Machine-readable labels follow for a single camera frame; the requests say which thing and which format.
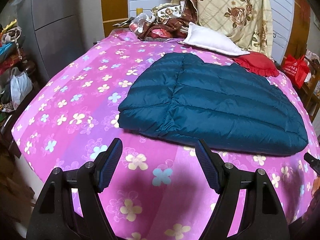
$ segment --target blue gripper pad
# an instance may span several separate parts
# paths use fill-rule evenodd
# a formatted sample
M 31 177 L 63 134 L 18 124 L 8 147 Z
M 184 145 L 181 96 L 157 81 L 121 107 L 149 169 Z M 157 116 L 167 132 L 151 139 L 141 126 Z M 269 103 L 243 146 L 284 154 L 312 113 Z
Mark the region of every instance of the blue gripper pad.
M 113 173 L 118 165 L 122 154 L 122 141 L 119 138 L 113 139 L 109 148 L 99 153 L 95 159 L 95 185 L 98 193 L 101 193 L 109 186 Z
M 196 144 L 196 156 L 201 165 L 202 171 L 207 179 L 209 187 L 214 189 L 217 194 L 220 194 L 221 185 L 219 183 L 219 174 L 217 169 L 212 163 L 209 154 L 212 154 L 211 150 L 205 144 L 204 140 L 198 140 Z

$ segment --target floral quilt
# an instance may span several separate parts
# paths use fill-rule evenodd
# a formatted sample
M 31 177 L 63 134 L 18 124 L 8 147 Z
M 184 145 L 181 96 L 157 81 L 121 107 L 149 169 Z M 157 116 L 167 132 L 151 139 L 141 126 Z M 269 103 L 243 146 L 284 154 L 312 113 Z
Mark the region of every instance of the floral quilt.
M 117 122 L 118 106 L 130 86 L 165 53 L 193 53 L 226 68 L 232 63 L 225 56 L 178 41 L 142 42 L 131 32 L 109 36 L 53 77 L 12 129 L 20 151 L 42 181 L 55 167 L 67 171 L 94 160 L 113 138 L 121 138 L 121 159 L 100 199 L 114 232 L 125 239 L 198 239 L 218 199 L 193 148 L 131 134 Z M 239 169 L 265 169 L 290 223 L 311 201 L 316 174 L 303 155 L 308 151 L 318 157 L 319 144 L 289 79 L 281 73 L 267 80 L 301 114 L 309 138 L 306 149 L 290 157 L 218 154 Z M 82 214 L 77 189 L 72 196 L 76 212 Z M 241 191 L 230 235 L 237 232 L 244 200 Z

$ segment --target wooden door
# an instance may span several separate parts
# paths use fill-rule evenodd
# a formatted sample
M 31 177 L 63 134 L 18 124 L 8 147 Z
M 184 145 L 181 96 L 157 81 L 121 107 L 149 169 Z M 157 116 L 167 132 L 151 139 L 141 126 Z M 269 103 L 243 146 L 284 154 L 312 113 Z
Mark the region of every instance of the wooden door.
M 101 0 L 101 9 L 105 37 L 114 29 L 113 24 L 128 19 L 128 0 Z
M 307 0 L 294 0 L 294 15 L 287 50 L 282 64 L 288 55 L 298 59 L 307 51 L 310 29 L 310 5 Z

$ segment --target gray wardrobe door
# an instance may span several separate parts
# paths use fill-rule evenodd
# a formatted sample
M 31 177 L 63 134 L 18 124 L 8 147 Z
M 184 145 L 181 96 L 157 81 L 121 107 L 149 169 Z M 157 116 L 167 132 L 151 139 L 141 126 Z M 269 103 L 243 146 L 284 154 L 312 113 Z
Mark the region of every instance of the gray wardrobe door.
M 35 30 L 72 15 L 76 15 L 76 0 L 32 0 Z
M 64 18 L 37 30 L 36 38 L 50 78 L 84 53 L 76 16 Z
M 31 14 L 31 0 L 23 0 L 17 6 L 18 24 L 22 28 L 22 33 L 26 39 L 23 43 L 24 51 L 31 55 L 36 62 L 37 69 L 40 76 L 40 84 L 44 86 L 49 81 L 47 70 L 44 67 L 41 53 L 39 51 L 36 40 L 35 31 L 33 28 L 32 14 Z

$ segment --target white pillow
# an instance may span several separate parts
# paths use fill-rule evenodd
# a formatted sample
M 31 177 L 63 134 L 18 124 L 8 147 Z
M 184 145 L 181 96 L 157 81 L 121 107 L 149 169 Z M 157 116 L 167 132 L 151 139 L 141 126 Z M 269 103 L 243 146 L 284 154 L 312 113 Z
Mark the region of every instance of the white pillow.
M 188 36 L 183 43 L 214 50 L 229 56 L 250 54 L 248 51 L 241 50 L 231 39 L 222 33 L 196 25 L 192 22 L 189 23 Z

